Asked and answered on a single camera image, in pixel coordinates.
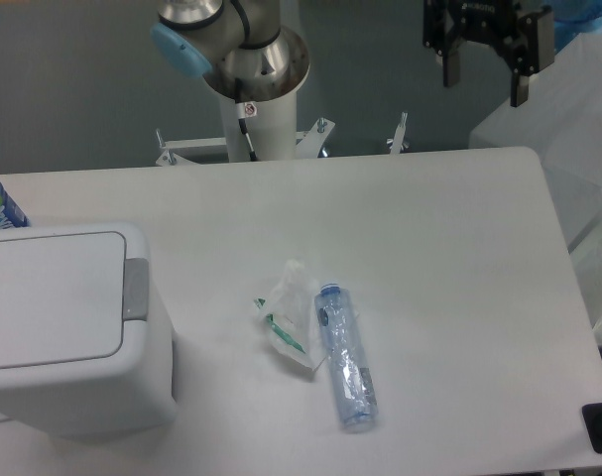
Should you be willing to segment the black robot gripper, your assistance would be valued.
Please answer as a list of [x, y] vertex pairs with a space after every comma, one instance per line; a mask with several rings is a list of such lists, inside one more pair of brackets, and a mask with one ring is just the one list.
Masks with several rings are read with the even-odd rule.
[[444, 87], [461, 77], [463, 43], [492, 48], [512, 72], [510, 105], [529, 99], [530, 78], [553, 64], [554, 15], [539, 1], [424, 1], [422, 44], [441, 60]]

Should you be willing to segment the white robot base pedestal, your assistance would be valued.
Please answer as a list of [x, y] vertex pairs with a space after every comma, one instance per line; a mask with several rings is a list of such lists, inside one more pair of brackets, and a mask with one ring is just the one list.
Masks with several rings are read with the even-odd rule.
[[246, 92], [244, 82], [236, 80], [229, 97], [218, 95], [229, 162], [295, 159], [297, 90], [265, 101]]

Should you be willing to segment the silver robot arm blue cap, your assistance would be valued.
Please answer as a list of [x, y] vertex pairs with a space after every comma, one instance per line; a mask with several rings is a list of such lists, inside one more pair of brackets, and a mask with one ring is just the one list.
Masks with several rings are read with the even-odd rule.
[[[167, 62], [236, 102], [277, 99], [308, 72], [304, 44], [282, 25], [278, 1], [161, 1], [157, 14], [151, 38]], [[510, 103], [518, 107], [531, 76], [554, 62], [553, 10], [520, 1], [426, 1], [421, 42], [440, 60], [446, 87], [460, 80], [462, 44], [494, 50], [511, 72]]]

